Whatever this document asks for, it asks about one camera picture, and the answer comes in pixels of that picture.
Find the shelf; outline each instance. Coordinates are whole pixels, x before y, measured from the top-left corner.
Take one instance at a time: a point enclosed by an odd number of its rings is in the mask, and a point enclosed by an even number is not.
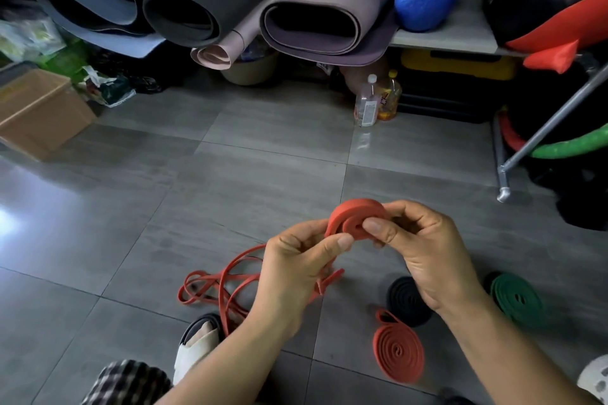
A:
[[[499,48],[482,11],[482,0],[457,0],[452,12],[436,30],[410,33],[399,29],[392,47],[432,48],[464,53],[524,56],[522,53]]]

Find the slipper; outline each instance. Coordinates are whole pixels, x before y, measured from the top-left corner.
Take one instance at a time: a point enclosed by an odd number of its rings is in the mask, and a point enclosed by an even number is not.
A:
[[[199,340],[195,341],[192,346],[187,346],[188,341],[204,328],[207,328],[209,331],[203,334]],[[221,320],[217,314],[205,314],[192,322],[179,342],[178,354],[174,365],[173,385],[178,384],[194,365],[209,355],[222,341],[223,335]]]

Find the orange resistance band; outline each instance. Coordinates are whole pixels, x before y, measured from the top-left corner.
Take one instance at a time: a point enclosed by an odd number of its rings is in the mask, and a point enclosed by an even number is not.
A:
[[[339,232],[348,232],[354,237],[354,240],[372,239],[373,236],[362,227],[363,221],[369,217],[390,219],[390,215],[380,202],[366,198],[347,200],[338,205],[331,213],[325,237]],[[222,320],[224,334],[228,336],[235,328],[228,314],[232,313],[242,321],[249,313],[247,309],[236,302],[237,294],[245,286],[260,278],[259,272],[256,274],[230,274],[230,271],[244,261],[261,262],[261,258],[250,255],[265,247],[266,244],[264,243],[244,251],[217,274],[208,274],[206,271],[189,273],[184,280],[184,285],[179,288],[178,301],[186,305],[197,301],[216,304],[219,307],[219,316]],[[327,264],[326,269],[329,269],[332,263],[333,260]],[[339,279],[343,273],[344,269],[338,269],[327,278],[319,278],[308,303],[322,296],[327,286]],[[226,282],[230,280],[241,280],[232,294],[225,288]],[[200,284],[202,284],[202,287],[197,290],[196,287]],[[212,288],[217,291],[217,297],[207,295],[207,292]],[[384,313],[391,315],[396,322],[384,322],[381,318]],[[402,383],[415,382],[424,368],[424,352],[416,333],[384,309],[378,311],[376,318],[383,324],[376,331],[373,340],[374,354],[378,365],[389,378],[395,381]]]
[[[384,321],[385,315],[393,322]],[[378,309],[376,318],[382,324],[373,341],[378,366],[399,383],[415,383],[424,370],[424,349],[418,335],[386,309]]]

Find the checkered pants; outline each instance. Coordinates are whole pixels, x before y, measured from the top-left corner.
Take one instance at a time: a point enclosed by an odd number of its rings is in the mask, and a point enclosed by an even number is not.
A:
[[[136,360],[105,367],[81,405],[152,405],[171,389],[167,374]]]

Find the plastic bottle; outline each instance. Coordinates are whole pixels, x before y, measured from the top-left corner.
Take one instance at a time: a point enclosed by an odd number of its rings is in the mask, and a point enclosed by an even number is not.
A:
[[[354,104],[354,123],[360,127],[370,127],[376,123],[380,95],[376,85],[376,74],[367,77],[367,83],[361,86]]]
[[[401,96],[401,85],[396,80],[397,71],[391,69],[389,71],[389,82],[384,93],[380,96],[380,109],[378,109],[378,120],[389,121],[397,115],[397,105]]]

